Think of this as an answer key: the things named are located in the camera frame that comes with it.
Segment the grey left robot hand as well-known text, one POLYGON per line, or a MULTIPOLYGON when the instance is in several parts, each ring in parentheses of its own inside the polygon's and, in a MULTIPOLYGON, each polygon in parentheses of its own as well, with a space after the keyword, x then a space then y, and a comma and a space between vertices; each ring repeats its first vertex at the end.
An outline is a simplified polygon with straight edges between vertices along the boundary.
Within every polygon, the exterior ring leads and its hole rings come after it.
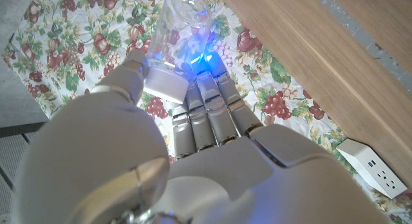
POLYGON ((290 128, 264 126, 220 56, 190 66, 175 147, 137 106, 156 74, 134 50, 41 127, 15 181, 16 223, 387 223, 346 169, 290 128))

